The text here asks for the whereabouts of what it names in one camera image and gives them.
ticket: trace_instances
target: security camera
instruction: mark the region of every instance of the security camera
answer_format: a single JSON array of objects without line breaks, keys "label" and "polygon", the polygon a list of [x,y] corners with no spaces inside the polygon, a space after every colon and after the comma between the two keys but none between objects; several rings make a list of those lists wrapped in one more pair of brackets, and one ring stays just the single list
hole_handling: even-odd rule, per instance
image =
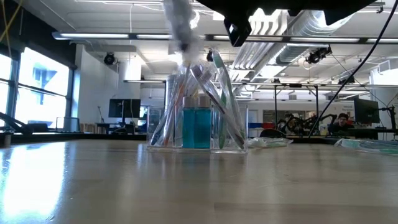
[{"label": "security camera", "polygon": [[114,65],[118,62],[116,57],[114,57],[114,52],[108,52],[106,53],[106,56],[104,58],[104,63],[105,65]]}]

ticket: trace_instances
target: table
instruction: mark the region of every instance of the table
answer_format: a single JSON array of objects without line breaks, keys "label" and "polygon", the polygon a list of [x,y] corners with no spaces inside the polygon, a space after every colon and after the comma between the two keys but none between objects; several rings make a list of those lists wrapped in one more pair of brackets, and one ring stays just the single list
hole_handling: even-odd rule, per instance
[{"label": "table", "polygon": [[0,223],[396,223],[397,160],[319,144],[247,155],[17,145],[0,150]]}]

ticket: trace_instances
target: ceiling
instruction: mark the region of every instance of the ceiling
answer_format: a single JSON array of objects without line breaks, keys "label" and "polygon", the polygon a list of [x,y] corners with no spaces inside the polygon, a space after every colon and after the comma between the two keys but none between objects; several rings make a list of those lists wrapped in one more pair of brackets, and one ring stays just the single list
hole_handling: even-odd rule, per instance
[{"label": "ceiling", "polygon": [[[133,32],[133,33],[166,33],[167,21],[161,6],[143,6],[129,4],[104,4],[103,2],[81,2],[82,0],[30,0],[24,2],[24,7],[37,17],[61,32]],[[393,0],[384,1],[384,10],[388,11]],[[208,8],[200,13],[197,34],[226,34],[222,21],[214,21]],[[384,25],[388,13],[375,12],[356,13],[349,22],[339,28],[333,35],[338,36],[377,36]],[[395,15],[385,32],[385,37],[398,36],[398,16]],[[105,45],[135,45],[142,54],[146,66],[142,72],[146,79],[165,78],[171,74],[177,64],[170,61],[169,43],[166,41],[143,40],[100,40],[90,44]],[[228,42],[204,42],[203,56],[209,47],[220,51],[224,61],[233,61],[239,48],[232,47]],[[371,48],[371,45],[332,45],[333,55],[346,69],[359,65]],[[380,45],[373,56],[356,76],[360,82],[368,82],[369,69],[388,57],[398,57],[398,45]],[[127,60],[128,52],[116,53],[121,60]],[[328,57],[311,69],[303,65],[301,58],[294,66],[286,68],[284,76],[279,76],[282,82],[328,82],[331,77],[344,72],[344,68],[333,57]]]}]

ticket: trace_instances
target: computer screen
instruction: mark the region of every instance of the computer screen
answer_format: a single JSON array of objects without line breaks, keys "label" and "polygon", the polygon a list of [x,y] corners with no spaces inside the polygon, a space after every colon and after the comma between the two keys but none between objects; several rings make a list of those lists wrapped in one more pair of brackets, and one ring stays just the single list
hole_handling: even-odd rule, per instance
[{"label": "computer screen", "polygon": [[354,100],[355,121],[363,124],[380,123],[379,103],[371,100]]},{"label": "computer screen", "polygon": [[125,118],[139,118],[141,100],[135,99],[110,99],[109,117],[122,118],[124,111]]}]

